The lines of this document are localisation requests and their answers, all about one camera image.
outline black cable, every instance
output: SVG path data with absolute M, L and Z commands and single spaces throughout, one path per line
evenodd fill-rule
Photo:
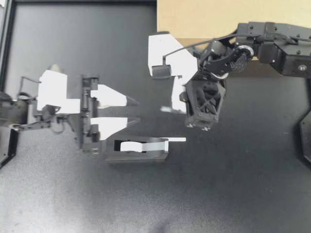
M 201 42 L 198 42 L 198 43 L 194 43 L 194 44 L 191 44 L 191 45 L 188 45 L 188 46 L 185 46 L 185 47 L 182 47 L 180 49 L 177 49 L 177 50 L 174 50 L 170 53 L 167 53 L 163 56 L 163 60 L 165 60 L 165 58 L 173 53 L 176 53 L 176 52 L 179 52 L 181 50 L 185 50 L 185 49 L 189 49 L 189 48 L 192 48 L 192 47 L 195 47 L 195 46 L 198 46 L 198 45 L 203 45 L 203 44 L 208 44 L 208 43 L 212 43 L 214 41 L 219 41 L 219 40 L 224 40 L 224 39 L 228 39 L 228 38 L 233 38 L 233 37 L 238 37 L 238 36 L 243 36 L 243 37 L 258 37 L 258 36 L 261 36 L 261 35 L 253 35 L 253 34 L 239 34 L 239 33 L 234 33 L 234 34 L 229 34 L 229 35 L 225 35 L 225 36 L 222 36 L 222 37 L 218 37 L 218 38 L 214 38 L 214 39 L 211 39 L 211 40 L 205 40 L 205 41 L 201 41 Z
M 291 39 L 293 40 L 301 40 L 301 41 L 306 41 L 306 42 L 311 42 L 311 39 L 304 39 L 296 36 L 290 36 Z
M 283 39 L 285 40 L 286 42 L 290 43 L 290 41 L 288 39 L 292 39 L 292 40 L 300 40 L 300 41 L 306 41 L 306 42 L 311 42 L 311 39 L 304 39 L 304 38 L 300 38 L 300 37 L 295 37 L 295 36 L 286 36 L 284 34 L 281 34 L 281 33 L 272 33 L 273 35 L 277 35 L 279 36 L 279 38 L 276 38 L 276 39 Z M 205 41 L 201 41 L 201 42 L 198 42 L 198 43 L 194 43 L 194 44 L 191 44 L 191 45 L 188 45 L 188 46 L 184 46 L 180 49 L 177 49 L 177 50 L 174 50 L 170 53 L 167 53 L 163 56 L 163 61 L 165 61 L 165 58 L 173 53 L 176 53 L 176 52 L 179 52 L 181 50 L 184 50 L 184 49 L 189 49 L 189 48 L 192 48 L 192 47 L 195 47 L 195 46 L 198 46 L 198 45 L 203 45 L 203 44 L 208 44 L 208 43 L 212 43 L 214 41 L 220 41 L 220 40 L 224 40 L 224 39 L 228 39 L 228 38 L 233 38 L 233 37 L 238 37 L 238 36 L 243 36 L 243 37 L 259 37 L 259 36 L 264 36 L 264 35 L 254 35 L 254 34 L 239 34 L 239 33 L 236 33 L 236 31 L 233 33 L 233 34 L 229 34 L 229 35 L 225 35 L 225 36 L 222 36 L 222 37 L 218 37 L 218 38 L 214 38 L 212 40 L 205 40 Z

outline black tabletop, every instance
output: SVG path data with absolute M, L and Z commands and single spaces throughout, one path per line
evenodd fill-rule
M 17 7 L 10 95 L 21 75 L 39 78 L 52 63 L 69 75 L 70 98 L 78 97 L 79 74 L 97 73 L 140 102 L 124 114 L 141 123 L 120 133 L 187 141 L 171 143 L 163 164 L 109 165 L 81 153 L 69 127 L 23 132 L 0 171 L 0 232 L 309 233 L 311 169 L 298 128 L 310 109 L 306 80 L 252 62 L 228 78 L 219 124 L 188 129 L 183 115 L 159 111 L 173 82 L 149 75 L 155 31 L 149 4 Z M 37 86 L 24 89 L 35 94 Z

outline wire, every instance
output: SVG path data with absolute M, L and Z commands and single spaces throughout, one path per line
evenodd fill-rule
M 277 39 L 283 39 L 285 40 L 286 42 L 290 43 L 290 41 L 288 41 L 288 39 L 292 39 L 292 40 L 300 40 L 300 41 L 307 41 L 307 42 L 311 42 L 311 39 L 304 39 L 304 38 L 300 38 L 300 37 L 295 37 L 295 36 L 289 36 L 287 37 L 286 35 L 284 34 L 281 34 L 281 33 L 272 33 L 273 35 L 277 35 L 279 36 L 279 38 Z M 214 38 L 214 39 L 211 39 L 211 40 L 205 40 L 205 41 L 201 41 L 201 42 L 198 42 L 198 43 L 194 43 L 194 44 L 191 44 L 191 45 L 188 45 L 188 46 L 184 46 L 180 49 L 177 49 L 177 50 L 174 50 L 170 53 L 167 53 L 163 56 L 163 61 L 165 61 L 165 58 L 173 53 L 176 53 L 176 52 L 179 52 L 181 50 L 185 50 L 185 49 L 189 49 L 189 48 L 192 48 L 192 47 L 195 47 L 195 46 L 198 46 L 198 45 L 203 45 L 203 44 L 208 44 L 208 43 L 212 43 L 214 41 L 220 41 L 220 40 L 224 40 L 224 39 L 228 39 L 228 38 L 233 38 L 233 37 L 238 37 L 238 36 L 243 36 L 243 37 L 259 37 L 259 36 L 262 36 L 262 35 L 254 35 L 254 34 L 239 34 L 239 33 L 236 33 L 236 31 L 233 33 L 233 34 L 229 34 L 229 35 L 225 35 L 225 36 L 222 36 L 222 37 L 218 37 L 218 38 Z
M 229 35 L 225 35 L 225 36 L 222 36 L 222 37 L 214 38 L 214 39 L 211 39 L 211 40 L 205 40 L 205 41 L 201 41 L 201 42 L 198 42 L 198 43 L 194 43 L 194 44 L 191 44 L 191 45 L 182 47 L 182 48 L 180 48 L 180 49 L 174 50 L 173 52 L 170 52 L 170 53 L 165 54 L 165 55 L 163 56 L 163 59 L 165 59 L 167 56 L 169 56 L 169 55 L 171 55 L 171 54 L 173 54 L 173 53 L 179 52 L 179 51 L 181 51 L 181 50 L 185 50 L 185 49 L 189 49 L 189 48 L 192 48 L 192 47 L 195 47 L 195 46 L 198 46 L 198 45 L 208 44 L 208 43 L 211 43 L 211 42 L 214 42 L 214 41 L 224 40 L 224 39 L 233 38 L 233 37 L 237 37 L 237 36 L 243 36 L 243 37 L 258 37 L 258 36 L 261 36 L 261 35 L 239 34 L 239 33 L 229 34 Z
M 304 39 L 304 38 L 295 37 L 295 36 L 290 36 L 290 38 L 293 40 L 301 40 L 301 41 L 311 42 L 311 39 Z
M 31 78 L 28 78 L 28 77 L 25 77 L 25 76 L 21 76 L 20 77 L 20 82 L 19 82 L 19 90 L 18 90 L 18 93 L 17 93 L 17 96 L 16 96 L 17 99 L 19 98 L 20 93 L 23 93 L 23 95 L 25 96 L 25 92 L 21 91 L 22 88 L 23 88 L 24 79 L 27 79 L 28 81 L 31 81 L 31 82 L 34 82 L 34 83 L 41 83 L 41 81 L 34 80 L 34 79 L 31 79 Z

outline white plastic part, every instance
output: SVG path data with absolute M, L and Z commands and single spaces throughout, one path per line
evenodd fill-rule
M 149 143 L 140 143 L 140 142 L 121 142 L 120 151 L 154 151 L 154 150 L 164 150 L 165 152 L 169 151 L 169 142 L 149 142 Z
M 58 114 L 80 113 L 80 100 L 67 99 L 67 75 L 46 70 L 39 79 L 37 110 L 49 104 L 60 107 Z
M 186 142 L 185 137 L 162 137 L 164 139 L 168 139 L 169 142 Z
M 183 46 L 170 34 L 149 36 L 148 67 L 152 76 L 152 67 L 163 65 L 163 56 Z M 185 85 L 197 71 L 197 59 L 187 50 L 181 50 L 166 57 L 166 64 L 171 66 L 171 75 L 175 76 L 172 91 L 172 108 L 186 112 L 186 104 L 179 100 Z
M 100 140 L 106 140 L 127 126 L 126 117 L 95 117 L 91 118 L 91 125 L 98 125 Z
M 110 106 L 126 106 L 126 96 L 120 92 L 103 84 L 98 85 L 98 90 L 91 90 L 91 97 L 96 97 L 99 101 L 98 108 Z

